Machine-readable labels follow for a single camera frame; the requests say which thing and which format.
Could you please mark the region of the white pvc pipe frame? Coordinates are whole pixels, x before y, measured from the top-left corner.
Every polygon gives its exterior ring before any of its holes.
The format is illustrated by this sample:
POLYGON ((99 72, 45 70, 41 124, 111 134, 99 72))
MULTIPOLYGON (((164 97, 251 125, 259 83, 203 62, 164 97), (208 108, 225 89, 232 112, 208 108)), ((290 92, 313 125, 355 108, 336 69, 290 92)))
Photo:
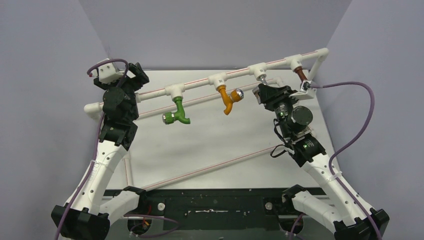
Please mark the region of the white pvc pipe frame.
POLYGON ((237 70, 150 70, 151 85, 138 94, 138 131, 129 153, 117 165, 108 190, 259 189, 317 183, 287 154, 270 157, 280 143, 274 113, 257 103, 252 67, 237 70), (243 90, 229 115, 217 92, 243 90), (175 112, 175 97, 190 124, 164 124, 175 112))

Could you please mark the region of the chrome metal faucet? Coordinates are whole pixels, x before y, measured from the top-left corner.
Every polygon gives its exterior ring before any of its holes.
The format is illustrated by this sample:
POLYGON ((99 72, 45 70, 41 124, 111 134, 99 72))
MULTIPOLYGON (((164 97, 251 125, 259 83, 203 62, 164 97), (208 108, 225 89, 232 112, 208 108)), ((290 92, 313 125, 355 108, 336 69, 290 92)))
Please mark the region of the chrome metal faucet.
POLYGON ((260 76, 257 78, 257 80, 258 80, 259 82, 261 82, 263 85, 267 85, 267 84, 268 84, 268 83, 267 83, 267 80, 266 80, 266 75, 265 75, 265 74, 260 75, 260 76))

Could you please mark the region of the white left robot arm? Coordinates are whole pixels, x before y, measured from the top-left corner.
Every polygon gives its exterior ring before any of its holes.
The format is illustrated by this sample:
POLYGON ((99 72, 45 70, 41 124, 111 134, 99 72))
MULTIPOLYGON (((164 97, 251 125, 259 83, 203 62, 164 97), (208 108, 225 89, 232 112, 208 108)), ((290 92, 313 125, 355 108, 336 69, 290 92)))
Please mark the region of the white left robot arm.
POLYGON ((111 225, 125 213, 141 215, 147 211, 145 191, 125 187, 116 198, 103 203, 105 190, 119 162, 128 154, 137 132, 139 117, 137 92, 149 82, 139 63, 125 63, 117 70, 112 59, 89 68, 96 73, 94 84, 104 90, 95 149, 89 166, 73 194, 63 205, 56 205, 51 218, 56 225, 55 239, 103 240, 111 225))

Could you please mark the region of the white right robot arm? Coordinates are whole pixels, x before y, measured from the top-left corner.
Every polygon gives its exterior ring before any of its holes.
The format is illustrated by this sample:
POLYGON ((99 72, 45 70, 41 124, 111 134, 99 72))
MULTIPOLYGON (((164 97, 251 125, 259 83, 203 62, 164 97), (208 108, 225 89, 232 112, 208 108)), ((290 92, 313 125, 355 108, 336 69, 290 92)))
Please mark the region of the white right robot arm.
POLYGON ((324 191, 331 203, 313 196, 306 188, 294 185, 282 193, 281 207, 289 214, 305 214, 337 240, 380 240, 389 223, 389 215, 376 209, 344 178, 323 145, 309 131, 312 111, 300 101, 315 97, 318 85, 309 80, 300 90, 290 86, 273 87, 259 84, 253 91, 259 104, 275 113, 274 132, 285 153, 324 191))

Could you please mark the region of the orange plastic faucet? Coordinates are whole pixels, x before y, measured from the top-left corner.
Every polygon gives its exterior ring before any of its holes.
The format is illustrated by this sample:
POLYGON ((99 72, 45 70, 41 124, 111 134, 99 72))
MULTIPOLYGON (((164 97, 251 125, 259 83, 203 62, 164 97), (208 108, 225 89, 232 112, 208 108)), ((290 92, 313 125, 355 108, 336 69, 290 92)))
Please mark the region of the orange plastic faucet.
POLYGON ((244 99, 244 92, 240 88, 235 88, 230 93, 226 92, 226 86, 221 85, 217 89, 217 92, 220 94, 225 109, 223 110, 225 115, 229 115, 233 109, 233 104, 240 102, 244 99))

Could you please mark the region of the brown plastic faucet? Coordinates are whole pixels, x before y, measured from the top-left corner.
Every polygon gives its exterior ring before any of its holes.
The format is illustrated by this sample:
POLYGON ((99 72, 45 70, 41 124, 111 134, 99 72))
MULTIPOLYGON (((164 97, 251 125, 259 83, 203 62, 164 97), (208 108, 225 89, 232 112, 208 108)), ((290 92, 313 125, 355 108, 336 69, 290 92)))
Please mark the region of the brown plastic faucet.
POLYGON ((303 81, 307 81, 307 80, 308 80, 308 78, 307 78, 307 77, 306 77, 306 75, 304 74, 304 72, 303 72, 303 68, 302 68, 301 66, 296 67, 296 68, 293 70, 293 72, 297 74, 297 76, 299 77, 299 79, 300 79, 300 81, 301 81, 301 82, 303 82, 303 81))

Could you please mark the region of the green plastic faucet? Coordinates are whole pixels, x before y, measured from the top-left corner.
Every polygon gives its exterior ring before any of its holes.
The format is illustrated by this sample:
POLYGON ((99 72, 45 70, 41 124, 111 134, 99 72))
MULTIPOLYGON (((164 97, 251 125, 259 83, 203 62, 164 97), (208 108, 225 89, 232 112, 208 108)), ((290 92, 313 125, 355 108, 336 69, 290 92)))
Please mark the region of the green plastic faucet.
POLYGON ((189 125, 191 123, 190 118, 186 117, 186 113, 183 106, 183 97, 176 96, 172 99, 175 103, 176 111, 175 112, 165 112, 162 114, 162 121, 165 125, 170 125, 175 122, 180 122, 185 125, 189 125))

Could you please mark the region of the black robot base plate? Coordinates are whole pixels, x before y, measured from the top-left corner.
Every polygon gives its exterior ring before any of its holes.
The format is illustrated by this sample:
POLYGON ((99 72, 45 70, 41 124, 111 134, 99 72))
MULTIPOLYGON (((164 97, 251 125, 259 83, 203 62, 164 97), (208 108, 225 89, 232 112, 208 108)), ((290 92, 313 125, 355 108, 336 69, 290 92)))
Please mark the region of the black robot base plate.
POLYGON ((311 216, 295 222, 300 212, 282 202, 284 188, 156 189, 147 192, 142 204, 121 217, 119 224, 136 234, 154 230, 235 231, 284 230, 296 234, 331 232, 311 216))

